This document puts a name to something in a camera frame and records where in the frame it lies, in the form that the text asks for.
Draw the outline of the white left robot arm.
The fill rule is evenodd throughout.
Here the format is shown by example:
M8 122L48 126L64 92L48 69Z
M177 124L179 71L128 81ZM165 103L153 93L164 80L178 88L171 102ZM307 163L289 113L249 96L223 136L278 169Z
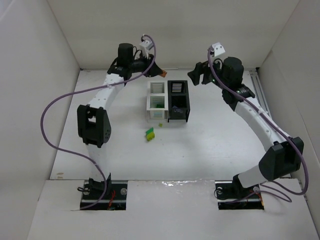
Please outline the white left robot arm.
M107 188L109 183L108 176L102 168L104 147L112 133L108 109L120 90L131 81L133 74L140 73L150 78L163 73L155 63L157 50L151 41L144 40L139 44L138 57L134 48L131 43L119 44L117 57L107 70L101 89L86 105L81 104L77 108L78 135L86 145L88 157L94 161L94 166L103 175L102 190Z

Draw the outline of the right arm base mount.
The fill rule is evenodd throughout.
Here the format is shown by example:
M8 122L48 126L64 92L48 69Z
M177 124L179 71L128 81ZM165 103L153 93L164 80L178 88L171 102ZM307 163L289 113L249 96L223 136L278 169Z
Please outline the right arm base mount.
M263 199L258 184L244 188L240 181L216 180L214 196L219 210L264 210Z

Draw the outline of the purple lego pieces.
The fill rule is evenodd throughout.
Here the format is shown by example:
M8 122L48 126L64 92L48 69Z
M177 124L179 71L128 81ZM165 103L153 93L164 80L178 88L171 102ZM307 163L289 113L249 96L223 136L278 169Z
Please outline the purple lego pieces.
M175 112L183 112L183 109L182 108L179 108L177 106L173 106L172 109L175 111Z

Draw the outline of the brown lego plate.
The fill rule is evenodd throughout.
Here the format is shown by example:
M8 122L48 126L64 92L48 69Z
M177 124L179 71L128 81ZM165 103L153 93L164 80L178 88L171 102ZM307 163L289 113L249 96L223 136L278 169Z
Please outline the brown lego plate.
M166 71L163 71L163 72L160 74L160 76L161 76L162 78L165 78L166 75L167 75L167 72L166 72Z

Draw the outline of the green lego stack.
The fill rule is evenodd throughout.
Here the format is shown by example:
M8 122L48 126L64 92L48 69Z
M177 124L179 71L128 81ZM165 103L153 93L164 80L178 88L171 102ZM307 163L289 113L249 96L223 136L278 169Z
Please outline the green lego stack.
M151 127L145 132L145 138L149 142L155 138L154 128Z

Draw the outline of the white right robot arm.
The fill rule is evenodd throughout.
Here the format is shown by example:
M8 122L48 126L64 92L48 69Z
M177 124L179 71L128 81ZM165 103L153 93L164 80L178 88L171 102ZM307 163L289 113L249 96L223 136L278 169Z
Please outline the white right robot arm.
M235 175L232 187L240 195L255 185L298 171L302 164L304 142L282 131L257 101L255 94L243 84L244 66L236 57L198 62L188 72L193 85L213 83L222 90L222 98L253 130L265 154L251 169Z

